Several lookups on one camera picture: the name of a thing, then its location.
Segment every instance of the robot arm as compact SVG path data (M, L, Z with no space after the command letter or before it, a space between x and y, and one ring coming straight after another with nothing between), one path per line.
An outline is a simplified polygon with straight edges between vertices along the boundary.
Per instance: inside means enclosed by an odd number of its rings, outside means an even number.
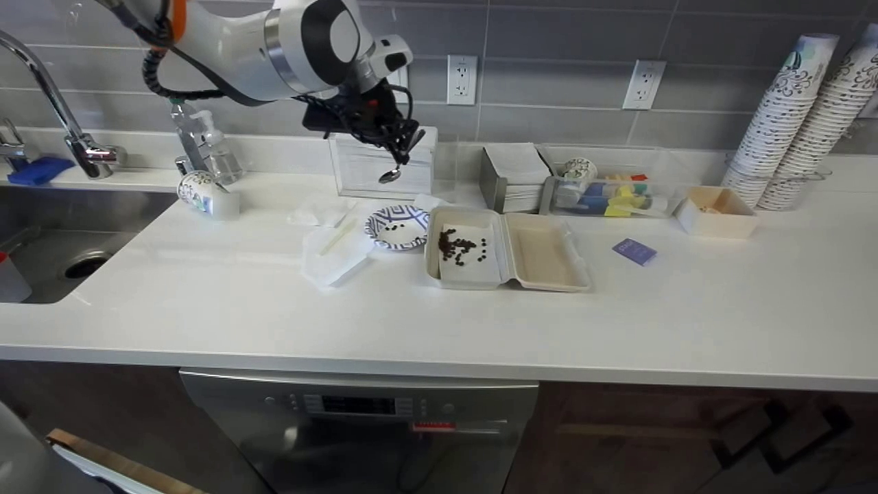
M386 73L410 62L399 36L373 37L354 0L273 0L249 17L217 17L198 0L98 0L146 43L148 87L170 98L227 96L238 104L298 98L313 131L349 131L386 147L398 163L423 136L394 107ZM165 52L192 62L217 87L170 89L157 69Z

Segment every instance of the blue sponge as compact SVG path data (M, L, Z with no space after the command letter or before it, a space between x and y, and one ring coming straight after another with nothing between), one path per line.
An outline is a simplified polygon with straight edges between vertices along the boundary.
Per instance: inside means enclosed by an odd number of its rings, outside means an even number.
M39 155L26 168L9 172L9 184L18 184L18 187L48 184L54 174L61 174L67 168L73 168L70 159Z

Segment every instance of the small box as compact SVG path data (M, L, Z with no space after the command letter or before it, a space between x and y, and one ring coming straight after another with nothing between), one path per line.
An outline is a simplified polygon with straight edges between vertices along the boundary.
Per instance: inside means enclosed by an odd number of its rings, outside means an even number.
M438 205L426 247L445 287L590 290L571 229L552 217Z
M534 212L548 174L552 169L531 143L486 146L480 190L494 212Z
M756 214L727 187L692 187L678 223L692 235L749 239Z

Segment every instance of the gray wall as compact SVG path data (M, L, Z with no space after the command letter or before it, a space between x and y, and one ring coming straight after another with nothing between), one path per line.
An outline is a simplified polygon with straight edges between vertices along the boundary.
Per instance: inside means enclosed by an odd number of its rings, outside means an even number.
M840 33L848 48L878 0L361 0L361 10L373 33L415 47L416 115L445 140L733 147L796 36ZM166 102L140 83L140 40L92 0L13 3L0 28L48 62L84 125L173 128ZM480 56L478 107L445 104L445 54ZM637 56L668 61L667 78L655 110L620 113ZM165 78L199 84L184 62L166 62ZM302 133L292 102L209 107L224 131ZM0 54L0 115L51 124L11 54ZM878 124L860 121L841 147L878 154Z

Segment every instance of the stainless steel sink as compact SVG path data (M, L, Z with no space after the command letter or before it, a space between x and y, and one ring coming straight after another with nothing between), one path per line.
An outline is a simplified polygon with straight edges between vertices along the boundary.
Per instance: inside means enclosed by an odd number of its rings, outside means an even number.
M24 303L70 292L170 203L173 191L0 187L0 250L33 287Z

